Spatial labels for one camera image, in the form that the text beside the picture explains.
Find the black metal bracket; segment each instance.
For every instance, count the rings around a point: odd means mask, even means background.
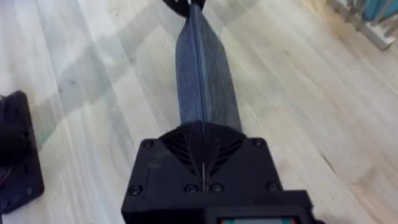
[[[189,18],[189,1],[188,0],[163,0],[169,8],[173,9],[178,15]],[[201,9],[205,7],[206,0],[191,0],[191,4],[197,4]]]
[[[26,94],[0,99],[0,214],[9,213],[44,192]]]

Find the black 3d-printed part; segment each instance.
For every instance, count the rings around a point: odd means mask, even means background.
[[[188,0],[163,0],[169,8],[173,9],[178,15],[188,18],[190,15]],[[197,4],[201,9],[205,7],[206,0],[191,0],[192,4]]]
[[[0,214],[44,192],[44,182],[26,94],[0,100]]]
[[[315,223],[307,193],[283,190],[263,139],[196,121],[142,142],[122,207],[127,224],[216,224],[234,214]]]

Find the wooden floor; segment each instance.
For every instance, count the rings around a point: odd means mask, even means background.
[[[249,136],[327,223],[398,223],[398,43],[380,52],[322,0],[209,0]],[[45,194],[4,223],[122,224],[144,138],[179,124],[160,0],[0,1],[0,93],[29,96]]]

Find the black plastic housing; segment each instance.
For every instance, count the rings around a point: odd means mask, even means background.
[[[127,224],[316,223],[306,191],[283,190],[265,140],[200,121],[142,141],[121,211]]]
[[[9,213],[44,192],[26,94],[0,100],[0,214]]]

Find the display screen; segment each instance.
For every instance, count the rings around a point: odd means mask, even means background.
[[[221,224],[297,224],[294,219],[289,218],[242,218],[225,219]]]

